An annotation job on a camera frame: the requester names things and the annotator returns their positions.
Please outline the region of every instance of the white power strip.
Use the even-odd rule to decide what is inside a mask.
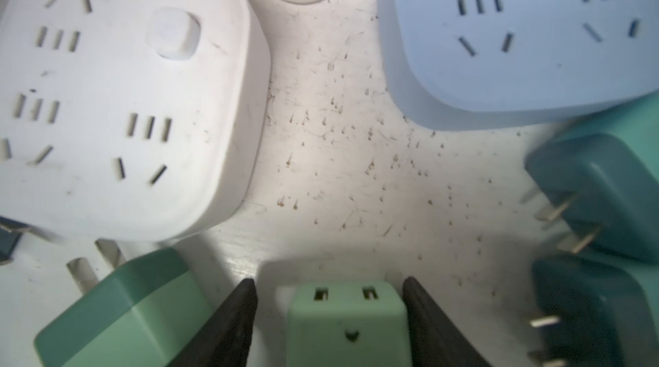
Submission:
[[[223,221],[251,177],[269,66],[247,0],[10,0],[0,215],[117,240]]]

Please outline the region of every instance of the white switch button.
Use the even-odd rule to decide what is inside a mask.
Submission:
[[[149,22],[146,42],[158,54],[169,59],[184,60],[193,56],[199,44],[201,27],[184,10],[157,10]]]

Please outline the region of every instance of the power strip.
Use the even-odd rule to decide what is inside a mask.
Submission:
[[[539,123],[659,88],[659,0],[378,0],[394,101],[432,129]]]
[[[247,0],[10,0],[0,216],[162,240],[242,202],[270,55]]]

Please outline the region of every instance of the green outlet adapter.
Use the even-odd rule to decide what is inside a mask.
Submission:
[[[45,367],[164,367],[213,308],[173,248],[118,267],[34,340]]]
[[[411,367],[405,304],[391,284],[299,286],[288,311],[287,367]]]
[[[586,118],[526,168],[578,237],[659,264],[659,93]]]
[[[659,267],[585,250],[533,263],[542,366],[659,366]]]

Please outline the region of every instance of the dirty surface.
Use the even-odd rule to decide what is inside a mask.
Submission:
[[[519,203],[532,187],[523,158],[556,126],[423,128],[388,94],[375,0],[250,1],[272,53],[250,189],[230,220],[177,245],[216,302],[238,280],[257,277],[249,365],[283,365],[279,287],[414,275],[490,363],[530,366],[526,352],[537,338],[523,320],[533,309],[529,266],[538,245],[564,228],[543,232],[533,220],[542,196]],[[25,323],[0,343],[0,358],[11,357],[0,364],[36,365],[34,335],[78,297],[62,265],[36,265],[93,256],[83,241],[57,251],[27,241],[16,263],[0,269],[21,295],[0,314],[12,308]],[[153,248],[122,247],[128,258]]]

